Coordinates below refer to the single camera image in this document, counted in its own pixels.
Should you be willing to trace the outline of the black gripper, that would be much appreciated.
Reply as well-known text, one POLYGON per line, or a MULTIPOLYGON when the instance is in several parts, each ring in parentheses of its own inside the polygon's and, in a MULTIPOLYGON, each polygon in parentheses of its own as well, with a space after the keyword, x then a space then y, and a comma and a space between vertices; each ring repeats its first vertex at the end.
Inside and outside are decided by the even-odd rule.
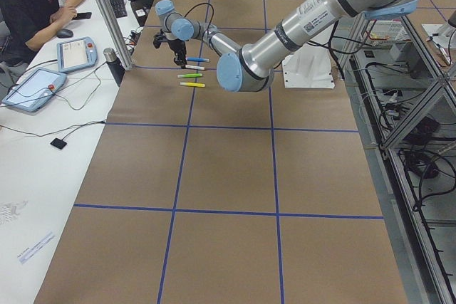
POLYGON ((180 39, 175 39, 169 41, 169 47, 174 53, 175 64, 184 68, 187 65, 187 50, 185 42, 180 39))

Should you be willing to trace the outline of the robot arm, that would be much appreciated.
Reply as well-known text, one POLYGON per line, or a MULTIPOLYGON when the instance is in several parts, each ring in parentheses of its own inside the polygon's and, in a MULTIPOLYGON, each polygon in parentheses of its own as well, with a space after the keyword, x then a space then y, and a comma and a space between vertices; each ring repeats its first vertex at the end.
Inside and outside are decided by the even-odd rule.
POLYGON ((219 56, 217 81, 224 90, 259 92, 270 87, 274 67, 340 18, 363 13, 369 20, 395 19, 414 12, 417 3, 418 0, 306 0, 256 43, 240 46, 212 23, 188 19, 176 12, 172 1, 162 0, 155 5, 161 29, 154 36, 153 46, 159 48, 166 43, 174 53, 175 64, 184 66, 186 41, 200 40, 219 56))

